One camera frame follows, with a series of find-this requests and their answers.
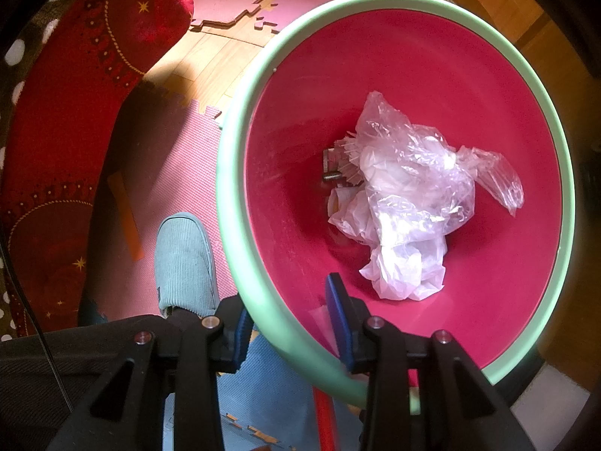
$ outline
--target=orange strip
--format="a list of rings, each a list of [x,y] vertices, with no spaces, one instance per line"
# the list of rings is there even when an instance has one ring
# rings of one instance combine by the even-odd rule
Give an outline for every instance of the orange strip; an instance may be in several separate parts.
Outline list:
[[[121,221],[121,228],[125,235],[125,242],[129,248],[131,260],[139,261],[144,257],[144,251],[142,250],[140,236],[137,233],[136,221],[133,219],[131,205],[129,204],[127,192],[125,191],[125,184],[123,183],[121,172],[117,171],[110,175],[106,179],[106,182],[109,184],[113,197],[115,197],[116,207],[119,211],[119,220]]]

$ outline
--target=light blue slipper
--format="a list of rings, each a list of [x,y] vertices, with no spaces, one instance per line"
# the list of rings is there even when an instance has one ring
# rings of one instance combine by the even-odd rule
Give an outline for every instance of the light blue slipper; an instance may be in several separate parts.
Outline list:
[[[160,224],[154,250],[154,279],[163,316],[181,307],[205,317],[219,304],[215,261],[202,222],[179,212]]]

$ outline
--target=trash bin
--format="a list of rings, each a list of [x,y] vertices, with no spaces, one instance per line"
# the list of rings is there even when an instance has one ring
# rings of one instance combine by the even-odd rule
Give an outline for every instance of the trash bin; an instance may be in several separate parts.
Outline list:
[[[328,224],[322,153],[380,91],[451,145],[502,153],[524,187],[512,218],[477,186],[476,214],[447,236],[445,287],[380,300],[358,270],[369,249]],[[551,99],[522,55],[442,0],[336,0],[300,17],[257,56],[223,122],[217,211],[236,286],[277,351],[316,387],[363,405],[365,382],[335,356],[327,274],[408,333],[454,334],[491,382],[532,348],[566,275],[574,185]]]

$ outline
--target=clear plastic bag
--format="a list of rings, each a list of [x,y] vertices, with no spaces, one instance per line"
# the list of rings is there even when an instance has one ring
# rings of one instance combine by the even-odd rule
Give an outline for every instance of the clear plastic bag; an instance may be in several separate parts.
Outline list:
[[[339,171],[360,186],[329,221],[371,247],[361,274],[381,298],[422,300],[442,288],[444,236],[474,215],[474,181],[512,215],[524,203],[519,177],[502,155],[456,152],[437,129],[411,124],[379,92],[367,97],[356,133],[334,150]]]

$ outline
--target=cable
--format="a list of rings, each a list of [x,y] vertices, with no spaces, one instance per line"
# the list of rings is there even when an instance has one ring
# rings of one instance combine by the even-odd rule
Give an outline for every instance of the cable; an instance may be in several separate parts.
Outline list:
[[[31,322],[33,323],[34,328],[35,328],[35,332],[37,333],[38,337],[40,338],[41,349],[42,349],[42,351],[44,351],[46,360],[48,361],[48,364],[50,365],[52,374],[54,375],[54,378],[56,379],[56,383],[58,384],[58,388],[62,393],[62,398],[65,400],[65,403],[67,404],[69,412],[73,412],[73,404],[71,403],[71,399],[69,398],[69,395],[67,393],[67,388],[65,388],[65,385],[62,382],[61,375],[58,373],[58,368],[56,367],[56,363],[54,361],[54,358],[52,357],[52,352],[50,351],[48,343],[46,342],[46,337],[44,337],[44,333],[41,330],[40,323],[37,321],[37,318],[35,317],[35,314],[34,314],[33,310],[31,309],[31,306],[29,305],[29,301],[27,300],[27,297],[25,296],[25,293],[23,292],[23,287],[21,286],[21,284],[19,283],[19,279],[17,278],[17,274],[14,270],[13,263],[10,260],[10,257],[8,256],[8,247],[7,247],[7,243],[6,243],[6,238],[4,236],[4,230],[2,228],[0,228],[0,253],[2,254],[2,260],[4,260],[4,268],[6,269],[6,271],[8,273],[8,278],[10,279],[10,283],[12,283],[15,291],[17,292],[17,296],[19,297],[19,299],[21,300],[21,303],[23,304],[23,309],[25,309],[25,313],[31,319]]]

